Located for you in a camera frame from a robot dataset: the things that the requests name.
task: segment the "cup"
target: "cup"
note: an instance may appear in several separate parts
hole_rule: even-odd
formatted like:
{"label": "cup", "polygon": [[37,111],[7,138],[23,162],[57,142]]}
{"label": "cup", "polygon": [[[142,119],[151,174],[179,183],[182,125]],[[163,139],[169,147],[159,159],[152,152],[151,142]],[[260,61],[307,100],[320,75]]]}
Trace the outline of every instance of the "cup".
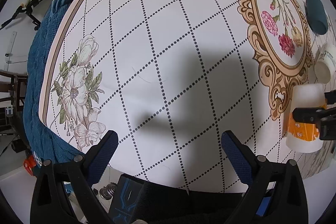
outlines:
{"label": "cup", "polygon": [[336,47],[330,42],[323,44],[314,67],[319,83],[329,83],[336,70]]}
{"label": "cup", "polygon": [[286,145],[297,152],[312,153],[321,149],[323,141],[315,124],[296,122],[293,110],[297,107],[324,107],[326,99],[322,84],[297,85],[293,88],[292,103],[287,126]]}

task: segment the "table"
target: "table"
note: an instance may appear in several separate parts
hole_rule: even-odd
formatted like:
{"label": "table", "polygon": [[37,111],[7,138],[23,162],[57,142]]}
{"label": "table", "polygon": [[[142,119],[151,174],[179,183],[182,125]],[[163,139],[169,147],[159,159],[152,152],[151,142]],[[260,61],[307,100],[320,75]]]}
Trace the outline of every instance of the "table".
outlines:
{"label": "table", "polygon": [[[119,136],[110,166],[155,183],[243,192],[221,149],[232,130],[270,161],[320,171],[284,138],[293,86],[316,83],[305,0],[74,0],[50,50],[42,122],[86,152]],[[334,89],[335,79],[325,85]]]}

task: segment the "blue corduroy cloth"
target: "blue corduroy cloth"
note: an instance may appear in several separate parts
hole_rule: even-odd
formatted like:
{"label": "blue corduroy cloth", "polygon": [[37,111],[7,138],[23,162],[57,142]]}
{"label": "blue corduroy cloth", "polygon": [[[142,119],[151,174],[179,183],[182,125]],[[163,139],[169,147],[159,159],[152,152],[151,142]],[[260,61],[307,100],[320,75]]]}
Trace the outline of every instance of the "blue corduroy cloth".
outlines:
{"label": "blue corduroy cloth", "polygon": [[39,119],[39,99],[49,50],[63,16],[73,0],[53,0],[30,47],[28,84],[23,110],[26,135],[34,156],[54,163],[67,162],[82,154],[47,128]]}

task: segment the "screw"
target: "screw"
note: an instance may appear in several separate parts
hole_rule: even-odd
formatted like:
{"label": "screw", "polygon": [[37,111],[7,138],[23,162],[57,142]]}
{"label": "screw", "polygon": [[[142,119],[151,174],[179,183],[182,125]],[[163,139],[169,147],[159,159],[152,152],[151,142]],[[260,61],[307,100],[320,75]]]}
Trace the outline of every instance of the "screw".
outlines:
{"label": "screw", "polygon": [[80,162],[84,157],[82,155],[77,155],[73,158],[75,162]]}
{"label": "screw", "polygon": [[295,160],[293,160],[293,159],[290,159],[290,160],[289,160],[289,163],[290,163],[290,165],[293,165],[293,166],[295,166],[295,165],[296,165],[296,161],[295,161]]}
{"label": "screw", "polygon": [[51,164],[51,160],[45,160],[45,161],[43,162],[43,165],[44,165],[44,166],[48,166],[49,164]]}
{"label": "screw", "polygon": [[259,155],[259,156],[257,157],[257,160],[259,160],[259,161],[261,161],[261,162],[265,162],[265,161],[266,161],[266,157],[263,156],[263,155]]}

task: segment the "orange and white cup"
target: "orange and white cup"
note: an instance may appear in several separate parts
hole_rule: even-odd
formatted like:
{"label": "orange and white cup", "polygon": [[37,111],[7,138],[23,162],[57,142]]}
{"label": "orange and white cup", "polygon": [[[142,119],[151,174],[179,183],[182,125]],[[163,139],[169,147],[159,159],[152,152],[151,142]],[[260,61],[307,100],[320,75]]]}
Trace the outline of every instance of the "orange and white cup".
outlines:
{"label": "orange and white cup", "polygon": [[323,141],[315,124],[296,122],[293,110],[297,107],[324,107],[326,99],[322,84],[297,85],[293,88],[286,145],[297,152],[312,153],[321,149]]}

